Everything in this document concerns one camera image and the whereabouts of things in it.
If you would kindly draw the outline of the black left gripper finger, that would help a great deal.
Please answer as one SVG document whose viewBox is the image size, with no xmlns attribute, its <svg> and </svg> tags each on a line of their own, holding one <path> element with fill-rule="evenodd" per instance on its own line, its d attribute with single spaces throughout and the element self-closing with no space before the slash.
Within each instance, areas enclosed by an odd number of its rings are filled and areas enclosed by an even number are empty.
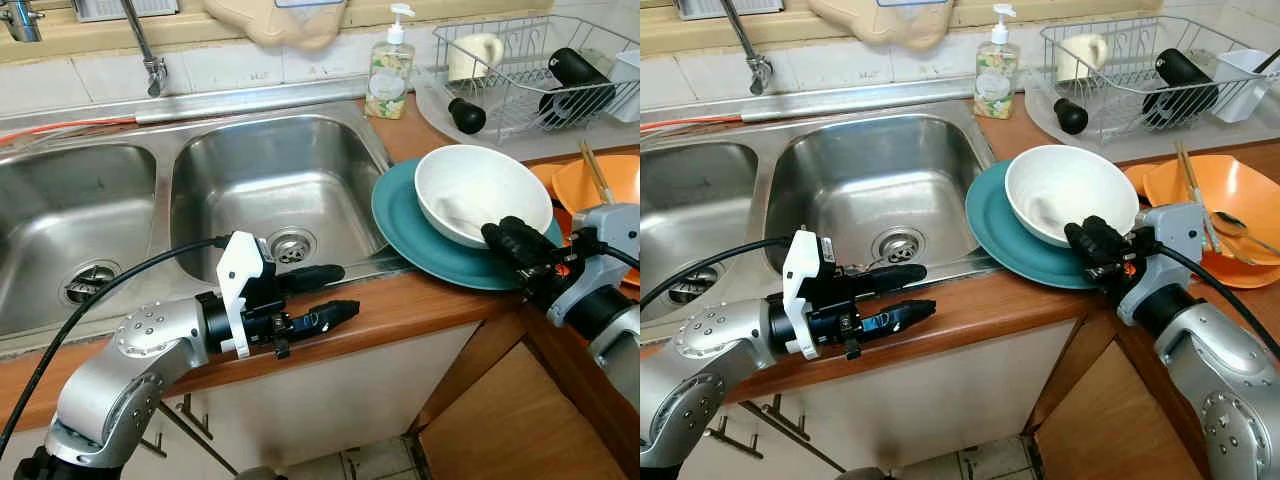
<svg viewBox="0 0 1280 480">
<path fill-rule="evenodd" d="M 292 338 L 306 339 L 328 333 L 360 314 L 360 301 L 333 300 L 292 319 Z"/>
<path fill-rule="evenodd" d="M 342 265 L 312 265 L 282 274 L 282 289 L 287 293 L 308 293 L 339 282 L 346 276 Z"/>
<path fill-rule="evenodd" d="M 920 264 L 897 264 L 877 268 L 863 273 L 861 289 L 872 294 L 883 294 L 916 282 L 923 282 L 927 274 L 928 269 Z"/>
<path fill-rule="evenodd" d="M 868 317 L 868 339 L 897 334 L 936 312 L 933 300 L 908 300 L 882 308 Z"/>
</svg>

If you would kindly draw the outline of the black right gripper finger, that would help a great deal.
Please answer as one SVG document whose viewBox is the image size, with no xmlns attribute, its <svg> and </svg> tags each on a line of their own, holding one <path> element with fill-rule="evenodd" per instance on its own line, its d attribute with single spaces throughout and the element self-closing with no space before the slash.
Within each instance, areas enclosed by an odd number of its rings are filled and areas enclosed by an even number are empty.
<svg viewBox="0 0 1280 480">
<path fill-rule="evenodd" d="M 1064 234 L 1069 248 L 1079 257 L 1085 269 L 1101 268 L 1111 262 L 1106 239 L 1108 227 L 1103 221 L 1071 221 L 1065 225 Z"/>
<path fill-rule="evenodd" d="M 1091 257 L 1125 257 L 1133 252 L 1130 241 L 1100 216 L 1085 219 L 1085 253 Z"/>
<path fill-rule="evenodd" d="M 521 270 L 531 266 L 530 243 L 521 221 L 498 221 L 483 225 L 483 238 L 488 248 L 509 268 Z"/>
<path fill-rule="evenodd" d="M 500 219 L 500 248 L 512 259 L 544 259 L 549 241 L 517 216 Z"/>
</svg>

